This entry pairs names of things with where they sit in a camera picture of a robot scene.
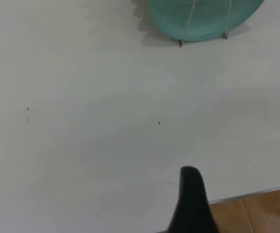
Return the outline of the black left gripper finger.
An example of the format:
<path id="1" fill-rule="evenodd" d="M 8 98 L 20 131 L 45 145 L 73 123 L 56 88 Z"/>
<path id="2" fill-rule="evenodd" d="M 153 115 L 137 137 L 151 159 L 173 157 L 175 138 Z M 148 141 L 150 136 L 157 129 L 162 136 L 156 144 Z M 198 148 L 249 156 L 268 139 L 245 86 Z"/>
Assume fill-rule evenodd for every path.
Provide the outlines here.
<path id="1" fill-rule="evenodd" d="M 183 166 L 180 170 L 179 198 L 167 233 L 217 233 L 199 170 Z"/>

